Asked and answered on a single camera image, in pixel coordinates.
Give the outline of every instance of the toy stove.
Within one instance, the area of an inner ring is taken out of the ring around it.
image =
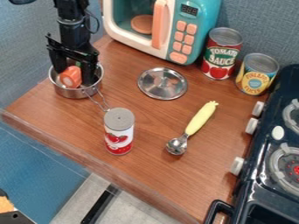
[[[282,69],[266,103],[257,102],[246,158],[237,157],[234,206],[215,200],[205,223],[223,212],[233,224],[299,223],[299,65]]]

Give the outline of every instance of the yellow can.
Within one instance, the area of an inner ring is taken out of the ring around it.
[[[250,53],[242,63],[236,78],[237,87],[248,95],[267,92],[279,71],[277,61],[265,54]]]

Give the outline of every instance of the microwave display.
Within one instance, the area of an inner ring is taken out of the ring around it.
[[[186,5],[186,4],[182,4],[181,11],[184,12],[184,13],[193,15],[195,17],[198,15],[198,8],[194,8],[194,7],[191,7],[191,6]]]

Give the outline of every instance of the small white can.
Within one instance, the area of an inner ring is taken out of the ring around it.
[[[126,108],[112,108],[104,116],[105,143],[114,155],[125,155],[133,146],[135,116]]]

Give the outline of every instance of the microwave keypad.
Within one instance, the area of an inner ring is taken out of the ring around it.
[[[196,34],[198,27],[195,24],[187,24],[185,21],[177,22],[177,31],[175,33],[173,43],[173,50],[170,54],[170,58],[179,63],[184,64],[187,62],[188,57],[192,53],[192,45],[194,44],[194,35]]]

